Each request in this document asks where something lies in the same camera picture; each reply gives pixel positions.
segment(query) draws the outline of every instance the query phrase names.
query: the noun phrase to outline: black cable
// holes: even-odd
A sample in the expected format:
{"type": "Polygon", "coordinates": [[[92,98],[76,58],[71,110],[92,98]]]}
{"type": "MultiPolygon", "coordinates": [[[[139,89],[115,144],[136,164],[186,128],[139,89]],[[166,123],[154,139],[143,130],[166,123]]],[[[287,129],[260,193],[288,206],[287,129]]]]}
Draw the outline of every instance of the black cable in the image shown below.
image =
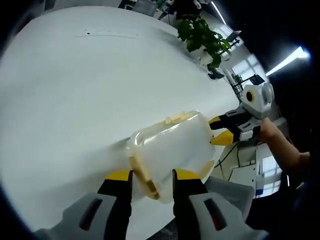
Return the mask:
{"type": "Polygon", "coordinates": [[[171,26],[171,22],[170,22],[170,17],[169,17],[169,13],[168,13],[168,20],[169,20],[169,25],[171,26]]]}
{"type": "Polygon", "coordinates": [[[220,170],[221,170],[222,178],[225,179],[224,170],[222,169],[222,165],[221,165],[221,164],[220,164],[220,170]]]}
{"type": "Polygon", "coordinates": [[[231,150],[228,152],[228,154],[227,154],[221,161],[220,161],[220,160],[218,161],[219,163],[218,163],[214,168],[220,166],[220,165],[224,162],[224,160],[226,160],[226,158],[229,156],[229,154],[232,152],[232,150],[235,149],[235,147],[238,145],[238,143],[239,143],[239,142],[237,142],[237,143],[231,148],[231,150]]]}
{"type": "Polygon", "coordinates": [[[237,151],[236,151],[236,158],[238,160],[238,167],[241,168],[240,166],[240,160],[239,160],[239,148],[237,148],[237,151]]]}
{"type": "Polygon", "coordinates": [[[228,178],[228,182],[230,182],[230,179],[231,179],[231,176],[232,176],[232,173],[233,173],[233,169],[231,170],[231,173],[230,173],[230,176],[229,176],[229,178],[228,178]]]}

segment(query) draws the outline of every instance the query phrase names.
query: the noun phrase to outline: plastic container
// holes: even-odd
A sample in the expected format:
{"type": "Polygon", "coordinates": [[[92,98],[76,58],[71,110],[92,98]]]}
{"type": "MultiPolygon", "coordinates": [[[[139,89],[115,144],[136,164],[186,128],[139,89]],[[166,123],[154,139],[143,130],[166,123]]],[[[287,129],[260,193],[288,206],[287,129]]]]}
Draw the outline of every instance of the plastic container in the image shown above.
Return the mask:
{"type": "Polygon", "coordinates": [[[198,111],[135,132],[127,142],[129,163],[145,194],[163,203],[173,200],[173,169],[193,171],[204,178],[212,168],[212,131],[198,111]]]}

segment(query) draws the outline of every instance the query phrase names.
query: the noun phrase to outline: human arm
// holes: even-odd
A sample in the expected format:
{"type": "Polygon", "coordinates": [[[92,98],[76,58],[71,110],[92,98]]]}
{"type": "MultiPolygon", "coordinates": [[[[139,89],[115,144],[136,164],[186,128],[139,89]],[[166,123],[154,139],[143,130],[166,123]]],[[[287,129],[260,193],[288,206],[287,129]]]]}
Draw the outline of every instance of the human arm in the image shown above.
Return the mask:
{"type": "Polygon", "coordinates": [[[305,176],[312,167],[309,152],[299,152],[269,118],[261,120],[259,139],[265,142],[280,168],[287,174],[305,176]]]}

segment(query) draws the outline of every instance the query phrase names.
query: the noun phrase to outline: plant pot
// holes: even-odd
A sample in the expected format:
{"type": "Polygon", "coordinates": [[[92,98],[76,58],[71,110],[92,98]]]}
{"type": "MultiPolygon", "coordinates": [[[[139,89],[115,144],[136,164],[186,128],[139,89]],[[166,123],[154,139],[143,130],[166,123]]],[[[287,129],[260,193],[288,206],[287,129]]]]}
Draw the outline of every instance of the plant pot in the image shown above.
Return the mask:
{"type": "Polygon", "coordinates": [[[198,61],[199,58],[203,55],[204,49],[205,47],[201,46],[199,49],[189,52],[189,55],[193,60],[198,61]]]}
{"type": "Polygon", "coordinates": [[[206,51],[202,51],[199,57],[199,65],[207,66],[208,64],[212,63],[212,61],[213,61],[213,58],[206,51]]]}

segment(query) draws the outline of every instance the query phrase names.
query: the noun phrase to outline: white table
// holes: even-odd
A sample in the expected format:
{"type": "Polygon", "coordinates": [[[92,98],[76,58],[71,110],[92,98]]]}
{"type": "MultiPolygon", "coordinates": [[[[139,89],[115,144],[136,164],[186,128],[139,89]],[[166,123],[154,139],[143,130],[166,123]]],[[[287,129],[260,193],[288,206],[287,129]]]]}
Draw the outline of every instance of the white table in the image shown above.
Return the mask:
{"type": "MultiPolygon", "coordinates": [[[[238,106],[176,36],[134,11],[85,6],[38,17],[13,40],[0,65],[0,175],[31,230],[52,227],[106,174],[129,167],[117,150],[125,140],[115,142],[181,111],[213,117],[238,106]]],[[[127,239],[159,231],[172,206],[133,199],[127,239]]]]}

